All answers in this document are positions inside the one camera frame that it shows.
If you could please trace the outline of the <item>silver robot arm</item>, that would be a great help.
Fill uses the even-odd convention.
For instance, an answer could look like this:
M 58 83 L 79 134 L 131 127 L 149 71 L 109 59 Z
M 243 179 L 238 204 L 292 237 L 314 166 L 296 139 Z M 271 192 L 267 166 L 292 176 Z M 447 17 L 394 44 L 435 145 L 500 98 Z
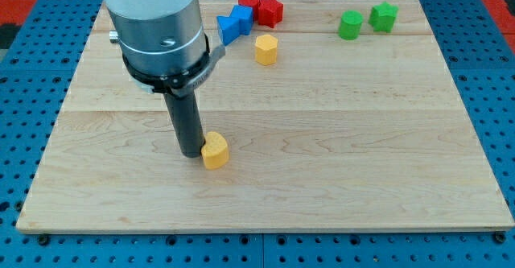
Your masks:
M 199 0 L 104 1 L 129 74 L 163 95 L 182 154 L 199 157 L 205 139 L 195 91 L 225 55 L 209 44 Z

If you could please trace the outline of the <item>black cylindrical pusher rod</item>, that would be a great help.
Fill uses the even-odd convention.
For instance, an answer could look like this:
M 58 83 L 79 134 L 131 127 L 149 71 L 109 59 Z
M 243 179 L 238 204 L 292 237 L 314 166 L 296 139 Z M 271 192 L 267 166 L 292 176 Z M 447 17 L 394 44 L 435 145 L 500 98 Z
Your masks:
M 196 95 L 189 93 L 185 97 L 177 97 L 165 93 L 163 97 L 181 153 L 187 158 L 200 157 L 205 139 Z

